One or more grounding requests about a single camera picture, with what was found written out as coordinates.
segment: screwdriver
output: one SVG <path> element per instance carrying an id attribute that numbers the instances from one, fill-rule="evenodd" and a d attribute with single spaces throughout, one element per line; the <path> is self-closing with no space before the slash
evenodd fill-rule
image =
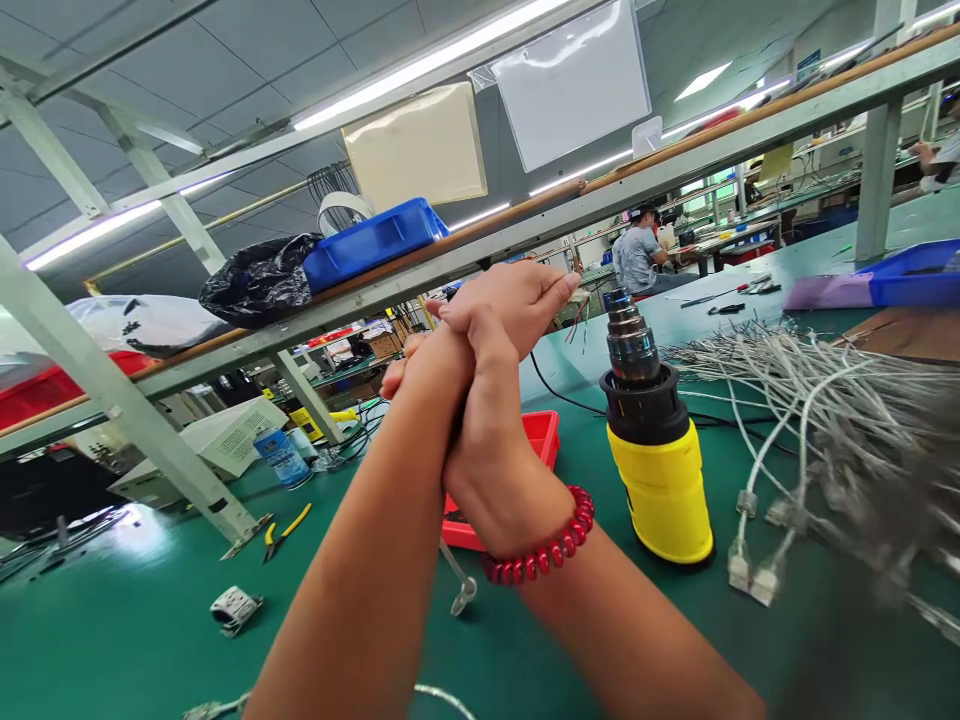
<path id="1" fill-rule="evenodd" d="M 744 290 L 749 288 L 751 285 L 758 285 L 762 282 L 767 282 L 769 279 L 770 279 L 769 273 L 767 273 L 766 275 L 761 275 L 756 280 L 751 280 L 750 282 L 744 283 L 743 285 L 739 285 L 735 288 L 732 288 L 731 290 L 724 290 L 722 293 L 717 293 L 716 295 L 707 295 L 706 297 L 698 298 L 696 300 L 689 300 L 685 302 L 683 305 L 681 305 L 680 309 L 683 310 L 683 308 L 685 307 L 691 307 L 693 305 L 700 305 L 701 303 L 710 302 L 715 298 L 721 297 L 723 295 L 728 295 L 729 293 L 732 293 L 732 292 L 743 292 Z"/>

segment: hand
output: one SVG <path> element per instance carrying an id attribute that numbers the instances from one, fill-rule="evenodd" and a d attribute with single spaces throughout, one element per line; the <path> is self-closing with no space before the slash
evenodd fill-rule
<path id="1" fill-rule="evenodd" d="M 463 326 L 463 319 L 469 315 L 471 308 L 479 304 L 490 305 L 503 321 L 522 359 L 530 353 L 550 320 L 560 312 L 579 286 L 579 275 L 564 275 L 549 265 L 530 261 L 510 265 L 498 263 L 465 283 L 452 302 L 430 299 L 426 306 L 431 315 Z M 425 337 L 409 336 L 404 343 L 406 357 L 387 368 L 380 388 L 380 395 L 384 399 L 390 400 L 396 394 L 407 362 Z"/>
<path id="2" fill-rule="evenodd" d="M 490 305 L 452 318 L 466 332 L 476 357 L 463 428 L 447 456 L 444 487 L 487 550 L 509 558 L 532 550 L 563 527 L 573 500 L 533 452 L 520 414 L 519 353 Z M 427 335 L 411 335 L 406 359 L 390 366 L 381 395 L 389 399 L 403 379 L 405 363 Z"/>

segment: black plastic bag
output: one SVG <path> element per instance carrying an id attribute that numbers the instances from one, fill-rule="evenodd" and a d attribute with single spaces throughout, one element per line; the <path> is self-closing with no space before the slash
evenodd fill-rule
<path id="1" fill-rule="evenodd" d="M 290 315 L 313 297 L 303 260 L 322 235 L 266 240 L 244 248 L 200 290 L 200 304 L 236 327 L 256 330 Z"/>

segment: yellow-handled pliers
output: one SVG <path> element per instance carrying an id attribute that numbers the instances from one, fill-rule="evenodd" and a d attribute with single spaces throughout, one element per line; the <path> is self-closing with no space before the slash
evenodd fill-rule
<path id="1" fill-rule="evenodd" d="M 292 523 L 290 523 L 290 527 L 284 530 L 283 535 L 281 535 L 276 540 L 273 539 L 273 531 L 276 530 L 277 524 L 273 523 L 272 525 L 270 525 L 270 527 L 267 528 L 267 536 L 266 536 L 267 552 L 263 556 L 263 562 L 267 562 L 270 558 L 272 558 L 274 555 L 277 554 L 277 548 L 279 548 L 280 545 L 283 544 L 283 541 L 287 539 L 287 535 L 289 535 L 294 530 L 296 530 L 297 525 L 303 522 L 303 519 L 307 516 L 307 513 L 310 512 L 310 508 L 312 507 L 313 507 L 313 503 L 307 503 L 307 506 L 303 509 L 303 512 L 300 513 L 300 516 L 296 520 L 294 520 Z"/>

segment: fluorescent light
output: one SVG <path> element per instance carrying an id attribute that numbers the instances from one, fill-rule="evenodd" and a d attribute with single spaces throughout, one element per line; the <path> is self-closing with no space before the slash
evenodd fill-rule
<path id="1" fill-rule="evenodd" d="M 953 13 L 957 12 L 958 10 L 960 10 L 960 2 L 952 3 L 944 8 L 941 8 L 940 10 L 934 10 L 926 17 L 918 18 L 910 29 L 919 30 L 920 28 L 926 27 L 931 23 L 935 23 L 937 20 L 942 20 L 948 15 L 953 15 Z"/>
<path id="2" fill-rule="evenodd" d="M 459 230 L 460 228 L 466 227 L 467 225 L 473 225 L 473 223 L 475 223 L 477 220 L 483 220 L 485 217 L 488 217 L 488 216 L 490 216 L 490 215 L 493 215 L 494 213 L 498 213 L 498 212 L 500 212 L 501 210 L 506 210 L 508 207 L 510 207 L 510 203 L 504 203 L 503 205 L 497 205 L 495 208 L 490 208 L 489 210 L 484 210 L 482 213 L 480 213 L 479 215 L 474 215 L 472 218 L 467 218 L 466 220 L 461 220 L 461 221 L 458 222 L 458 223 L 454 223 L 453 225 L 449 225 L 449 226 L 447 227 L 447 230 L 449 230 L 450 232 L 453 232 L 454 230 Z"/>
<path id="3" fill-rule="evenodd" d="M 677 134 L 682 133 L 682 132 L 686 132 L 687 130 L 690 130 L 691 128 L 695 128 L 695 127 L 697 127 L 698 125 L 702 125 L 702 124 L 705 123 L 707 120 L 712 120 L 712 119 L 715 118 L 715 117 L 719 117 L 720 115 L 723 115 L 723 113 L 725 113 L 725 112 L 727 112 L 728 110 L 731 110 L 731 109 L 737 107 L 738 105 L 739 105 L 740 107 L 744 108 L 745 110 L 749 110 L 749 109 L 755 107 L 761 100 L 763 100 L 763 98 L 764 98 L 765 95 L 769 95 L 770 93 L 772 93 L 772 92 L 774 92 L 774 91 L 776 91 L 776 90 L 779 90 L 779 89 L 782 88 L 782 87 L 786 87 L 786 86 L 789 85 L 789 84 L 790 84 L 790 81 L 789 81 L 789 80 L 781 80 L 781 81 L 778 82 L 776 85 L 767 88 L 767 89 L 764 90 L 763 92 L 754 93 L 753 95 L 748 95 L 747 97 L 743 98 L 742 100 L 737 100 L 735 103 L 731 103 L 731 104 L 727 105 L 726 107 L 720 108 L 719 110 L 714 110 L 713 112 L 708 113 L 708 114 L 706 114 L 706 115 L 704 115 L 704 116 L 702 116 L 702 117 L 699 117 L 699 118 L 697 118 L 696 120 L 691 120 L 690 122 L 685 123 L 685 124 L 681 125 L 680 127 L 674 128 L 673 130 L 670 130 L 669 132 L 665 132 L 665 133 L 663 134 L 663 139 L 666 140 L 668 137 L 673 137 L 674 135 L 677 135 Z"/>
<path id="4" fill-rule="evenodd" d="M 215 182 L 220 182 L 227 175 L 233 175 L 233 172 L 234 171 L 231 170 L 230 172 L 223 173 L 222 175 L 217 175 L 216 177 L 212 177 L 209 180 L 203 180 L 202 182 L 198 182 L 196 185 L 191 185 L 190 187 L 186 187 L 180 191 L 180 195 L 182 195 L 183 197 L 190 197 L 195 192 L 199 192 L 203 190 L 208 185 L 213 185 Z"/>
<path id="5" fill-rule="evenodd" d="M 856 47 L 850 48 L 849 50 L 847 50 L 847 51 L 844 52 L 844 53 L 840 53 L 839 55 L 836 55 L 836 56 L 830 58 L 829 60 L 825 60 L 825 61 L 823 62 L 823 64 L 820 66 L 820 69 L 821 69 L 821 70 L 828 70 L 828 69 L 834 67 L 835 65 L 840 65 L 840 64 L 842 64 L 842 63 L 845 63 L 845 62 L 846 62 L 847 60 L 849 60 L 850 58 L 856 57 L 856 56 L 859 55 L 861 52 L 863 52 L 863 50 L 864 50 L 868 45 L 870 45 L 870 43 L 872 43 L 872 42 L 873 42 L 873 40 L 867 40 L 867 41 L 864 42 L 864 43 L 860 43 L 860 44 L 857 45 Z"/>
<path id="6" fill-rule="evenodd" d="M 146 205 L 131 208 L 130 210 L 120 213 L 119 215 L 107 218 L 103 222 L 99 222 L 93 227 L 89 227 L 83 232 L 77 233 L 72 238 L 64 240 L 59 245 L 55 245 L 45 253 L 41 253 L 33 260 L 30 260 L 26 265 L 27 270 L 39 270 L 42 267 L 46 267 L 54 260 L 58 260 L 64 255 L 72 253 L 74 250 L 83 247 L 87 243 L 93 242 L 97 238 L 103 237 L 109 232 L 113 232 L 117 228 L 122 227 L 127 223 L 133 222 L 137 218 L 141 218 L 148 213 L 152 213 L 159 207 L 160 201 L 154 200 L 153 202 L 148 202 Z"/>
<path id="7" fill-rule="evenodd" d="M 409 82 L 426 75 L 429 72 L 443 67 L 454 60 L 483 47 L 494 40 L 513 32 L 517 28 L 546 15 L 557 8 L 566 5 L 570 0 L 534 0 L 511 13 L 487 23 L 472 33 L 450 43 L 419 60 L 401 67 L 399 70 L 386 75 L 370 85 L 360 88 L 347 97 L 337 100 L 317 112 L 294 123 L 294 130 L 304 130 L 317 123 L 349 112 L 365 103 L 371 102 L 387 93 L 403 87 Z"/>
<path id="8" fill-rule="evenodd" d="M 733 61 L 731 60 L 726 65 L 721 65 L 718 68 L 714 68 L 710 72 L 705 72 L 703 75 L 700 75 L 692 83 L 687 85 L 686 90 L 684 90 L 682 93 L 677 95 L 677 100 L 682 100 L 683 98 L 687 97 L 687 95 L 693 95 L 695 92 L 700 92 L 707 85 L 709 85 L 718 77 L 720 77 L 720 73 L 722 73 L 732 64 L 733 64 Z"/>
<path id="9" fill-rule="evenodd" d="M 567 173 L 560 179 L 554 180 L 552 183 L 549 183 L 547 185 L 544 185 L 543 187 L 537 188 L 536 190 L 530 193 L 530 197 L 534 197 L 535 195 L 539 195 L 542 192 L 546 192 L 550 188 L 555 188 L 557 185 L 561 185 L 567 182 L 567 180 L 570 180 L 571 178 L 576 178 L 576 177 L 580 177 L 581 175 L 586 175 L 588 172 L 592 172 L 593 170 L 598 170 L 602 168 L 604 165 L 609 165 L 610 163 L 614 163 L 617 160 L 620 160 L 621 158 L 625 158 L 632 155 L 633 155 L 633 148 L 628 148 L 627 150 L 624 150 L 622 153 L 617 153 L 613 157 L 608 157 L 606 160 L 601 160 L 598 163 L 594 163 L 590 167 L 582 168 L 581 170 L 577 170 L 576 172 Z"/>

